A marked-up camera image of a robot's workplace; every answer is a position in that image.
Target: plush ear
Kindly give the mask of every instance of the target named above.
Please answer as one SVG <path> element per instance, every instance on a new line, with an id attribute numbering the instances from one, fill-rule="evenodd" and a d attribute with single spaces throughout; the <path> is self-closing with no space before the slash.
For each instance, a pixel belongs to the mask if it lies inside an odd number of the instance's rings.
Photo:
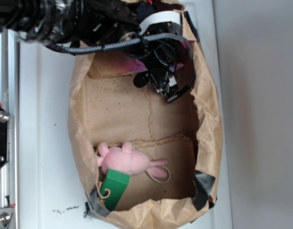
<path id="1" fill-rule="evenodd" d="M 95 157 L 97 159 L 98 167 L 101 167 L 102 166 L 102 163 L 104 161 L 104 157 L 101 157 L 101 156 L 98 156 L 98 155 L 96 155 Z"/>
<path id="2" fill-rule="evenodd" d="M 166 166 L 167 164 L 169 164 L 168 159 L 160 159 L 157 161 L 151 161 L 150 168 L 155 167 L 155 166 Z"/>
<path id="3" fill-rule="evenodd" d="M 108 154 L 109 152 L 109 149 L 108 149 L 108 146 L 105 142 L 101 142 L 99 145 L 98 145 L 98 151 L 99 151 L 99 154 L 103 157 L 106 157 L 106 155 Z"/>
<path id="4" fill-rule="evenodd" d="M 167 171 L 161 168 L 152 167 L 152 168 L 148 168 L 147 171 L 149 172 L 149 174 L 151 174 L 155 178 L 159 178 L 159 179 L 167 178 Z"/>
<path id="5" fill-rule="evenodd" d="M 132 143 L 130 142 L 124 142 L 123 145 L 122 145 L 122 151 L 127 153 L 127 154 L 130 154 L 131 151 L 132 151 Z"/>

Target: black tape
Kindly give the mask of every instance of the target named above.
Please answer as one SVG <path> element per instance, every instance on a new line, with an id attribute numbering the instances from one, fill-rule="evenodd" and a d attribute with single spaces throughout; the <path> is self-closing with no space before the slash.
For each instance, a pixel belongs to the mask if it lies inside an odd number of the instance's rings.
<path id="1" fill-rule="evenodd" d="M 195 170 L 194 182 L 196 185 L 196 196 L 193 199 L 193 205 L 197 211 L 205 207 L 206 203 L 209 200 L 210 193 L 212 191 L 215 177 Z"/>
<path id="2" fill-rule="evenodd" d="M 101 206 L 98 203 L 98 192 L 96 186 L 93 188 L 93 190 L 90 192 L 90 205 L 91 205 L 91 210 L 94 210 L 99 216 L 102 217 L 107 217 L 110 214 L 110 211 L 106 209 L 105 207 Z M 93 218 L 98 218 L 97 215 L 95 215 L 91 211 L 91 216 Z"/>

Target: paper bag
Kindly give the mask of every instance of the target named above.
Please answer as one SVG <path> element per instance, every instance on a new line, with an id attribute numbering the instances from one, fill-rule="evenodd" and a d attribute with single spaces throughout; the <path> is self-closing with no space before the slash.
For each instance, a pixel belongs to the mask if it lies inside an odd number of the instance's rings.
<path id="1" fill-rule="evenodd" d="M 182 10 L 177 1 L 158 2 Z M 166 103 L 148 85 L 136 88 L 137 69 L 122 71 L 124 54 L 105 52 L 76 57 L 70 89 L 68 127 L 76 167 L 95 216 L 125 229 L 172 229 L 196 220 L 217 200 L 222 125 L 215 83 L 203 51 L 182 11 L 183 36 L 192 41 L 197 79 L 190 93 Z M 125 62 L 136 62 L 127 58 Z M 178 70 L 182 88 L 192 77 L 187 60 Z M 152 160 L 168 158 L 171 179 L 159 184 L 143 173 L 131 177 L 116 209 L 99 195 L 104 176 L 94 147 L 125 141 Z"/>

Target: pink bunny plush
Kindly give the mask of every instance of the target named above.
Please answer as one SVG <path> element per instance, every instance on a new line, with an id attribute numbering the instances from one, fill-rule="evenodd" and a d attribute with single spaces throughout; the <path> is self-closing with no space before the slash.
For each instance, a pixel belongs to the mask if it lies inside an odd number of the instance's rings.
<path id="1" fill-rule="evenodd" d="M 124 142 L 121 148 L 110 147 L 102 142 L 98 146 L 100 156 L 96 156 L 98 166 L 104 174 L 108 169 L 113 169 L 130 176 L 147 172 L 155 178 L 166 178 L 167 172 L 157 166 L 165 166 L 169 163 L 168 159 L 151 161 L 145 153 L 133 148 L 132 143 Z"/>

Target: screw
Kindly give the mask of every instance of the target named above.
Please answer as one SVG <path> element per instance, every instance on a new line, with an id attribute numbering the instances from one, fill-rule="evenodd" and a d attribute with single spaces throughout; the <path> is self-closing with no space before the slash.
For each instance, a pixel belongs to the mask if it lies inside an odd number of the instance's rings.
<path id="1" fill-rule="evenodd" d="M 0 215 L 0 223 L 2 223 L 2 225 L 5 227 L 10 221 L 10 215 L 6 212 L 3 212 Z"/>
<path id="2" fill-rule="evenodd" d="M 5 111 L 0 111 L 0 122 L 5 123 L 6 121 L 8 121 L 8 119 L 9 119 L 8 113 L 6 113 Z"/>

